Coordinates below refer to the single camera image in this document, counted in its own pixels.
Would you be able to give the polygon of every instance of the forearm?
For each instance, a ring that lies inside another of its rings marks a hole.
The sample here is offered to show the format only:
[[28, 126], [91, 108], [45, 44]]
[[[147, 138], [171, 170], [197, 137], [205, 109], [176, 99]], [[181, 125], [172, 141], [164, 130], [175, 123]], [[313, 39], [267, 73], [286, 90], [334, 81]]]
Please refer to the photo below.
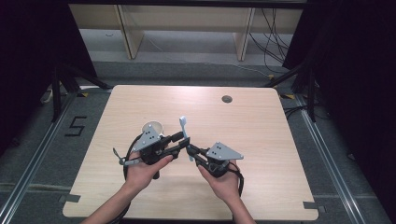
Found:
[[82, 223], [107, 223], [118, 216], [131, 200], [140, 192], [138, 189], [131, 189], [122, 186], [120, 190], [108, 199], [95, 212], [87, 217]]
[[236, 224], [256, 223], [240, 198], [224, 201], [233, 213]]

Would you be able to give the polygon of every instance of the gray carpet floor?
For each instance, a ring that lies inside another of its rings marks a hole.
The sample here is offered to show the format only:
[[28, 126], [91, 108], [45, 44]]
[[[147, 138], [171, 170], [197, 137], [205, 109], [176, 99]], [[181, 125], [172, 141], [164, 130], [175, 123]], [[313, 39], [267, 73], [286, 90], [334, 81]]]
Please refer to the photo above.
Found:
[[[266, 66], [251, 65], [241, 68], [210, 63], [94, 63], [94, 66], [99, 78], [110, 85], [260, 87], [270, 81], [267, 75], [273, 74], [278, 77], [286, 71], [281, 67], [270, 67], [271, 70], [280, 72], [274, 73]], [[78, 82], [81, 86], [91, 85], [82, 79]], [[279, 94], [290, 94], [291, 83], [292, 78], [279, 84], [276, 87]], [[60, 202], [60, 198], [68, 194], [74, 183], [109, 95], [110, 93], [89, 93], [88, 96], [77, 97], [73, 101], [11, 223], [79, 223], [81, 221], [63, 215], [64, 203]], [[294, 99], [281, 97], [280, 101], [285, 108], [297, 106]], [[20, 145], [10, 147], [0, 158], [1, 203], [7, 199], [13, 185], [18, 182], [50, 126], [51, 110], [51, 103], [38, 107], [18, 136]], [[318, 128], [367, 223], [390, 223], [358, 165], [347, 157], [347, 146], [328, 118], [326, 108], [316, 107], [315, 112]], [[85, 128], [81, 136], [66, 136], [76, 131], [69, 128], [75, 116], [87, 117], [79, 119], [79, 123], [76, 123]], [[292, 114], [288, 122], [309, 186], [320, 208], [318, 220], [309, 223], [351, 223], [301, 112]], [[135, 220], [132, 223], [190, 222]], [[261, 221], [259, 223], [301, 222]]]

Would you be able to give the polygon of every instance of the human hand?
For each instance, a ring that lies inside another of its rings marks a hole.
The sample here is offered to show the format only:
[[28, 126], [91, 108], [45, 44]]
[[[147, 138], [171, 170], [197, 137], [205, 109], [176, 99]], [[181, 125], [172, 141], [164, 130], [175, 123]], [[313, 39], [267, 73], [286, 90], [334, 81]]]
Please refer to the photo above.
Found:
[[[236, 166], [235, 160], [231, 160], [230, 162]], [[232, 165], [229, 167], [232, 170], [236, 170]], [[236, 174], [227, 172], [225, 175], [215, 178], [202, 165], [198, 165], [198, 170], [209, 183], [209, 186], [213, 189], [213, 192], [215, 192], [218, 198], [222, 199], [226, 203], [228, 201], [239, 199], [238, 176]]]
[[[139, 157], [140, 152], [131, 153], [129, 159], [134, 159]], [[128, 189], [134, 189], [137, 191], [141, 191], [145, 189], [149, 183], [151, 182], [152, 177], [160, 171], [163, 167], [165, 167], [169, 162], [171, 162], [173, 156], [166, 156], [154, 164], [147, 165], [143, 162], [139, 162], [138, 164], [128, 166], [128, 174], [126, 176], [126, 181], [124, 186]]]

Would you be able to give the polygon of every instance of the wooden table top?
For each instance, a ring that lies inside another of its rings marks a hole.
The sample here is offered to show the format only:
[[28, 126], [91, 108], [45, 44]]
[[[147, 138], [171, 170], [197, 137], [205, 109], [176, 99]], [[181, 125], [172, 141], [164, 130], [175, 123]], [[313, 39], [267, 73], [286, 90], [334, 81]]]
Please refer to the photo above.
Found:
[[[232, 97], [224, 103], [222, 97]], [[256, 220], [315, 220], [317, 209], [278, 95], [273, 89], [181, 86], [116, 86], [110, 95], [70, 194], [64, 215], [87, 217], [124, 183], [114, 147], [125, 155], [142, 126], [158, 120], [165, 135], [181, 131], [191, 143], [217, 141], [240, 152], [242, 199]], [[136, 198], [125, 217], [229, 220], [232, 214], [201, 177], [185, 149]]]

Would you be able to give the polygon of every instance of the person's left hand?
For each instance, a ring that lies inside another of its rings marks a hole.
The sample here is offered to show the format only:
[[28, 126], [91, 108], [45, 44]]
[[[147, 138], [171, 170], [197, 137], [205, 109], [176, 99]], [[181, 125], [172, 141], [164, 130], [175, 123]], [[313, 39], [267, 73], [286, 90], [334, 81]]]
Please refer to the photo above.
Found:
[[[140, 152], [133, 152], [131, 153], [129, 159], [131, 160], [133, 158], [137, 158], [139, 155]], [[151, 165], [147, 165], [143, 162], [130, 165], [128, 167], [128, 174], [124, 186], [127, 188], [136, 189], [138, 191], [145, 189], [151, 182], [152, 177], [154, 177], [158, 171], [171, 162], [172, 159], [173, 156], [169, 155]]]

